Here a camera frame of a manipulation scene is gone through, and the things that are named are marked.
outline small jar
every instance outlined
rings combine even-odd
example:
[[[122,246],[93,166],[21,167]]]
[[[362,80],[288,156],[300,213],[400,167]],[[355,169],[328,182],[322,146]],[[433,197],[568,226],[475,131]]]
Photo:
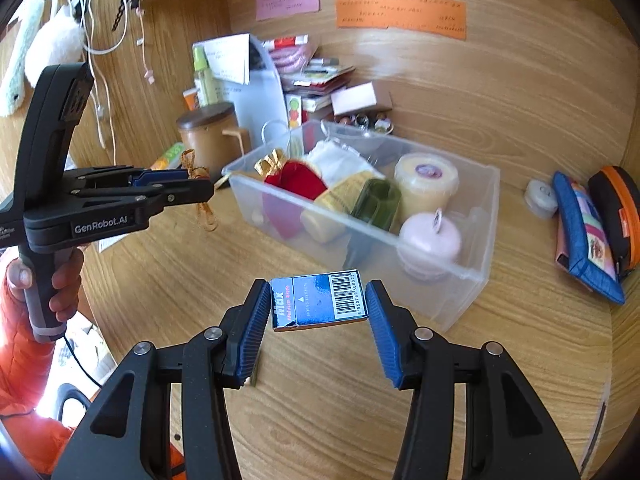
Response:
[[[451,162],[428,153],[402,156],[396,164],[395,179],[402,192],[402,222],[421,212],[445,210],[460,184],[458,170]]]
[[[222,176],[222,168],[251,151],[249,131],[238,127],[233,103],[187,112],[176,125],[184,145],[195,151],[195,165],[207,168],[214,182]]]

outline white lid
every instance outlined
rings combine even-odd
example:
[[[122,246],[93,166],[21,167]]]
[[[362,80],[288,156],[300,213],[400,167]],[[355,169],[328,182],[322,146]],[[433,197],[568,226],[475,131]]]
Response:
[[[455,194],[460,184],[457,168],[446,158],[429,153],[409,153],[398,160],[395,179],[415,192]]]
[[[540,218],[551,218],[558,211],[556,192],[549,184],[541,180],[529,182],[524,200],[531,212]]]

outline white round container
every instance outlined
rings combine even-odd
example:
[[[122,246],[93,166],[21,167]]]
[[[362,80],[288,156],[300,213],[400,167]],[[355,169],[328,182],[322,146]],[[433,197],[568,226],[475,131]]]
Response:
[[[541,180],[531,180],[524,193],[524,201],[530,211],[539,218],[549,219],[558,211],[558,199],[554,189]]]
[[[457,168],[446,158],[428,153],[402,156],[394,176],[402,192],[402,222],[421,212],[445,210],[460,185]]]

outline orange note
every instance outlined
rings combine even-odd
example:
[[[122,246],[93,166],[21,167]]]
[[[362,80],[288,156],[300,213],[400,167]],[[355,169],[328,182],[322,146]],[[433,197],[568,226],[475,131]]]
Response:
[[[397,27],[466,40],[466,3],[457,0],[335,0],[338,28]]]

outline orange zipper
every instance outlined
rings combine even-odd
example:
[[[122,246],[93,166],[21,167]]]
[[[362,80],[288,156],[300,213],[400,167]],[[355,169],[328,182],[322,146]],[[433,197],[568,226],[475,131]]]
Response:
[[[622,180],[620,174],[612,166],[606,166],[602,168],[602,173],[609,179],[613,189],[618,194],[620,203],[626,212],[626,217],[629,220],[629,232],[630,232],[630,246],[631,256],[629,258],[629,269],[633,269],[638,263],[640,263],[640,216],[638,215],[638,208],[634,202],[631,193],[626,187],[625,181]]]

